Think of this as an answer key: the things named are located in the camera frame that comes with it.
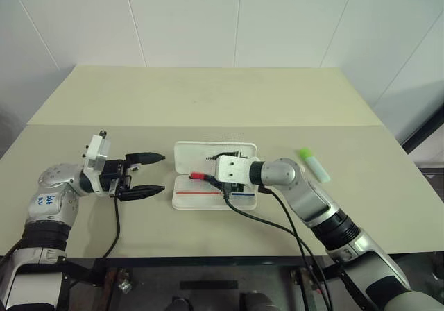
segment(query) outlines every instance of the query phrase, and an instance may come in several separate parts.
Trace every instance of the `black cable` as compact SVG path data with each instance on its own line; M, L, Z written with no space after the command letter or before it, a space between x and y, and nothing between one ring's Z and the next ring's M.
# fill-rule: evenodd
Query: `black cable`
M114 249L114 246L116 246L117 241L119 240L119 237L120 237L119 205L117 203L117 198L116 197L114 197L114 211L116 212L116 225L117 225L116 237L114 238L114 241L112 242L112 244L111 244L110 248L108 249L108 251L106 251L105 254L102 255L102 258L106 258L106 257L109 256L109 254Z
M244 211L242 211L242 210L237 209L236 207L234 207L234 206L231 204L231 202L230 202L230 195L229 195L230 193L229 193L229 192L226 192L226 190L223 190L223 198L224 198L225 203L227 204L227 206L230 207L230 208L231 208L232 210L234 210L235 212L237 212L238 214L243 215L243 216L245 216L245 217L248 217L249 219L253 219L253 220L255 220L255 221L259 221L259 222L261 222L261 223L268 224L268 225L270 225L270 226L274 226L274 227L276 227L276 228L279 228L280 230L283 230L283 231L289 233L290 235L292 235L292 236L294 236L294 237L296 238L296 241L298 242L298 246L299 246L299 248L300 248L300 252L301 252L301 255L302 255L302 259L303 259L303 261L304 261L304 265L306 266L307 270L309 271L310 275L312 276L313 281L316 283L316 286L319 288L319 291L321 292L321 295L322 295L322 297L323 297L323 300L324 300L324 303L325 303L327 309L328 309L329 311L333 311L333 305L332 305L332 303L331 303L331 298L330 298L330 291L329 291L329 289L328 289L328 287L327 287L327 280L325 279L325 275L324 275L324 273L323 273L323 271L322 271L321 266L319 265L318 261L317 261L316 258L314 257L314 254L313 254L313 252L311 252L310 248L309 248L309 247L304 243L304 241L298 236L297 231L296 231L296 228L294 227L294 224L293 224L293 220L291 220L291 217L290 217L290 215L289 215L289 213L288 213L288 210L287 210L287 208L285 207L285 205L283 204L282 200L280 200L279 197L278 197L273 191L271 191L271 190L269 190L269 191L270 191L270 192L267 192L267 193L272 194L272 195L273 195L273 196L279 201L279 203L280 203L280 205L282 206L282 208L284 208L285 214L287 215L287 218L289 218L289 221L290 221L291 227L293 228L293 231L289 230L288 228L285 228L284 226L281 226L281 225L279 225L279 224L276 224L276 223L274 223L274 222L267 221L267 220L265 220L265 219L261 219L260 217L256 217L256 216L254 216L254 215L248 214L247 212L244 212ZM312 260L314 261L315 265L318 267L318 269L319 269L319 271L320 271L320 273L321 273L321 275L322 275L322 277L323 277L323 281L324 281L324 284L325 284L325 287L326 287L325 290L327 291L328 298L326 297L325 292L323 291L322 286L321 286L321 284L319 283L319 280L317 279L316 275L314 274L313 269L311 269L311 267L308 265L308 262L307 262L307 259L306 259L306 256L305 256L305 252L303 251L302 246L304 246L304 247L306 248L306 250L307 250L308 253L310 254L310 257L311 257Z
M112 252L112 250L114 249L114 247L116 246L117 242L119 241L120 238L120 217L119 217L119 204L117 202L117 198L114 197L114 211L116 214L116 226L117 226L117 230L116 230L116 236L114 237L114 240L112 241L112 244L110 246L110 248L105 252L104 255L102 255L102 259L105 259L106 257L109 256L109 254ZM84 275L82 278L79 278L77 280L75 280L73 283L70 284L69 288L71 289L73 286L77 285L80 281L86 279L92 272L93 267L91 267L89 269L89 271L87 272L86 275Z
M293 219L291 218L290 213L289 213L289 211L287 210L287 207L285 207L285 204L282 202L282 200L280 199L280 197L278 197L277 194L276 194L275 192L273 192L272 190L270 190L270 194L273 195L273 196L275 197L275 199L277 200L277 202L279 202L280 206L281 206L282 209L284 210L285 215L287 216L287 219L289 220L289 223L290 223L291 229L293 230L293 233L294 233L294 235L295 235L295 237L296 237L296 240L298 241L298 246L299 246L300 252L301 252L301 254L304 254L304 253L303 253L303 249L302 249L302 245L301 245L302 243L300 242L301 239L299 238L298 231L296 230L296 227L294 226ZM305 243L303 243L303 244L304 244L304 247L305 247L305 248L307 249L307 251L309 252L311 259L313 260L313 262L315 263L316 267L318 268L319 273L321 273L322 280L323 280L323 282L324 282L325 291L327 292L327 298L325 297L325 295L324 295L324 293L323 293L323 290L322 290L321 287L320 287L320 284L319 284L319 282L318 282L318 278L316 277L316 275L312 272L312 270L311 270L310 267L308 267L308 270L309 270L311 276L313 277L314 281L316 282L316 285L318 286L319 290L321 291L321 294L322 294L322 296L323 296L324 303L325 303L325 305L327 306L327 309L333 311L332 296L331 296L331 294L330 294L330 289L329 289L329 287L328 287L327 279L325 278L324 271L322 270L322 267L319 265L318 260L316 259L316 257L314 257L314 255L313 255L313 253L311 252L310 248L309 248Z

